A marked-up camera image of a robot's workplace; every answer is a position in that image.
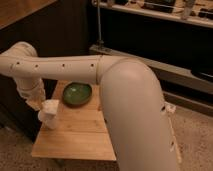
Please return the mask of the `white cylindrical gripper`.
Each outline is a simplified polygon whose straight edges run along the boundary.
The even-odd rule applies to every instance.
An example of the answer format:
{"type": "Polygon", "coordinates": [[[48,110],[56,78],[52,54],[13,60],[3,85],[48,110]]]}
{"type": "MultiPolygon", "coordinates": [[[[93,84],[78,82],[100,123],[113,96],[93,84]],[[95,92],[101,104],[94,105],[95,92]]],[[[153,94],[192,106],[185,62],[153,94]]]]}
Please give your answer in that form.
{"type": "Polygon", "coordinates": [[[17,91],[26,103],[35,111],[42,109],[46,100],[44,83],[41,78],[16,78],[17,91]]]}

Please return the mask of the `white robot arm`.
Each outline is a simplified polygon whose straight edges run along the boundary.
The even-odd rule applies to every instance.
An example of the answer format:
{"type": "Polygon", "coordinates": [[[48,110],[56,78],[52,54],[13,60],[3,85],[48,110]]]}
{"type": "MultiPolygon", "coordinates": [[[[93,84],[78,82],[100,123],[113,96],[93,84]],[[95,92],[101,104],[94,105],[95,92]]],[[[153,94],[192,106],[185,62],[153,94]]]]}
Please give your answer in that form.
{"type": "Polygon", "coordinates": [[[97,84],[105,123],[120,171],[180,171],[177,145],[160,82],[136,57],[40,57],[27,42],[0,54],[0,74],[21,97],[43,93],[44,79],[97,84]]]}

